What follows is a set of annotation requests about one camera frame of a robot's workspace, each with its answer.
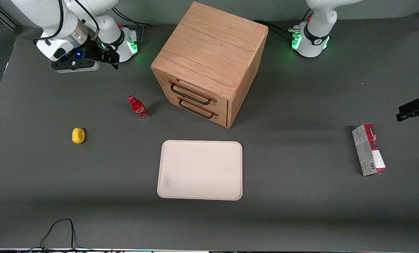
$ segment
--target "box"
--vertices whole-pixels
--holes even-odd
[[[258,71],[267,32],[193,2],[150,67],[169,102],[230,128]]]
[[[362,175],[371,176],[386,173],[386,165],[377,146],[373,124],[364,124],[352,131],[354,144],[361,162]]]

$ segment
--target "drawer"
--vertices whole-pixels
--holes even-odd
[[[228,101],[219,96],[208,95],[204,92],[197,91],[192,85],[187,84],[183,80],[168,76],[167,74],[155,71],[156,77],[169,98],[180,96],[199,105],[201,108],[208,109],[212,112],[227,114]]]
[[[227,126],[226,113],[217,113],[217,112],[210,111],[207,108],[203,108],[200,104],[197,104],[181,96],[174,96],[169,101],[172,104],[179,106],[188,112],[191,112],[195,115],[206,118],[207,120],[210,120],[216,124],[222,125],[223,127]]]

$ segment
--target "bottle cap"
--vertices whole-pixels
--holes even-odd
[[[128,101],[129,101],[130,103],[134,103],[134,102],[136,101],[136,99],[134,98],[134,96],[129,96],[129,97],[128,97]]]

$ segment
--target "green led light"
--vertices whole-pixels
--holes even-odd
[[[328,45],[328,40],[329,40],[329,36],[328,36],[328,38],[326,39],[326,42],[325,42],[325,45],[323,46],[323,49],[325,49],[325,48],[326,48],[326,46]]]
[[[129,42],[127,41],[126,44],[130,48],[132,53],[137,53],[137,43],[136,42]]]
[[[301,42],[301,35],[298,35],[298,36],[294,39],[294,42],[292,43],[292,47],[293,47],[294,49],[297,49],[297,48],[298,48],[298,46],[300,45],[300,42]]]

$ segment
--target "red and white box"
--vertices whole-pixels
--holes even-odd
[[[377,146],[373,124],[364,124],[352,131],[363,176],[386,173],[386,165]]]

